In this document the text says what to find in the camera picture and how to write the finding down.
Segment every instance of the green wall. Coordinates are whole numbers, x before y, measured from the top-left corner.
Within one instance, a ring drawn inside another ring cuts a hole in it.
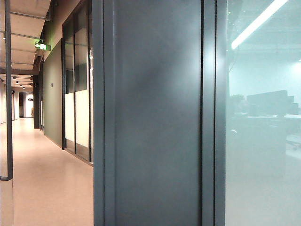
[[[53,142],[62,146],[62,62],[61,41],[44,62],[44,132]]]

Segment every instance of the fluorescent light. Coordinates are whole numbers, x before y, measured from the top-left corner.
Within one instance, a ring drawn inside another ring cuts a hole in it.
[[[233,42],[232,49],[236,49],[244,42],[257,28],[267,21],[278,11],[288,0],[274,0]]]

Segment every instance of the door handle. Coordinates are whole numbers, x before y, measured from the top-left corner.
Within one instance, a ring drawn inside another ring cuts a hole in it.
[[[0,181],[9,181],[14,177],[13,169],[13,135],[11,111],[11,29],[10,29],[10,0],[5,0],[5,52],[6,52],[6,127],[7,127],[7,158],[8,176],[0,177]]]

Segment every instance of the green exit sign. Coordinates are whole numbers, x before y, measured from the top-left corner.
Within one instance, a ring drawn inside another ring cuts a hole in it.
[[[36,42],[36,43],[34,43],[34,46],[35,46],[37,49],[42,49],[42,50],[51,51],[51,46],[50,46],[50,45],[45,45],[45,44]]]

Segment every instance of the exposed ceiling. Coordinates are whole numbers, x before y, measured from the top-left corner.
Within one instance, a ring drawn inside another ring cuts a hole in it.
[[[228,0],[228,39],[234,41],[273,0]],[[300,0],[289,0],[239,47],[243,52],[301,52]]]
[[[51,0],[11,0],[11,61],[12,68],[17,70],[33,70],[37,50],[35,42],[39,42]],[[5,19],[4,0],[0,0],[0,68],[5,68]],[[24,83],[26,88],[32,86],[30,75],[13,75]]]

